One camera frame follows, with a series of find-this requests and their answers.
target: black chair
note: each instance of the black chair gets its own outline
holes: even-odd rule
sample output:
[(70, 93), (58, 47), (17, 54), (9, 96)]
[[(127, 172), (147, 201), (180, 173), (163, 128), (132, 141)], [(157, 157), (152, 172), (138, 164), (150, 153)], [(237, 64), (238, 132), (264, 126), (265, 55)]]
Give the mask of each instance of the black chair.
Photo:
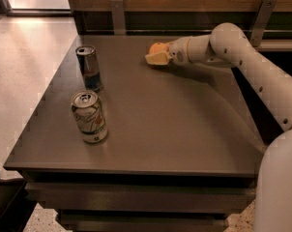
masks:
[(37, 202), (30, 200), (22, 178), (0, 179), (0, 231), (22, 232)]

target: soda can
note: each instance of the soda can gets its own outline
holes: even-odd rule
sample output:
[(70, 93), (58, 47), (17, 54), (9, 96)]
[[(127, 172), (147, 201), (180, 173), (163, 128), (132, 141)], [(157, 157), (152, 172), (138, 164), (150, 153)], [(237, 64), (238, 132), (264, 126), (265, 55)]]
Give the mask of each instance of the soda can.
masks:
[(71, 110), (84, 141), (97, 143), (107, 136), (102, 102), (94, 91), (86, 90), (75, 94)]
[(96, 49), (91, 45), (83, 45), (75, 52), (86, 89), (99, 92), (102, 89), (102, 83)]

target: white floor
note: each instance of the white floor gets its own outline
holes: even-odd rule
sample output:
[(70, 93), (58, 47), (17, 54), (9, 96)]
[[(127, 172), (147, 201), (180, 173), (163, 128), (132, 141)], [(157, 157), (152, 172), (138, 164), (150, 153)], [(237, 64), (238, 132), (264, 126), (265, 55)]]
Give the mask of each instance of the white floor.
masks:
[[(0, 19), (0, 167), (1, 178), (17, 177), (2, 168), (49, 81), (77, 36), (66, 17)], [(226, 232), (252, 231), (254, 203), (229, 218)], [(25, 231), (65, 231), (56, 212), (37, 206)]]

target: white can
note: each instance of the white can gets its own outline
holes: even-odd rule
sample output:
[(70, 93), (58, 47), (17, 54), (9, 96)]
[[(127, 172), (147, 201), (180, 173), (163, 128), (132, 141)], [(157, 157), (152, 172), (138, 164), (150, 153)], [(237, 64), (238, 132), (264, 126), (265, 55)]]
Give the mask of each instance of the white can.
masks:
[(102, 103), (94, 91), (86, 90), (75, 94), (71, 110), (84, 141), (97, 143), (107, 136)]

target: can lid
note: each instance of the can lid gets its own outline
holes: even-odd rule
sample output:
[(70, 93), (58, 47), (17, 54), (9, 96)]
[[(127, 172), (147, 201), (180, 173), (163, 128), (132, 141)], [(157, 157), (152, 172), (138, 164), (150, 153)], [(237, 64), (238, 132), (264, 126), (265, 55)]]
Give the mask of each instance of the can lid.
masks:
[(83, 45), (83, 46), (78, 47), (75, 50), (75, 52), (77, 55), (87, 56), (87, 55), (91, 55), (91, 54), (95, 53), (96, 49), (91, 45)]
[(85, 108), (93, 105), (98, 99), (98, 95), (91, 91), (82, 91), (75, 94), (72, 98), (72, 104), (75, 107)]

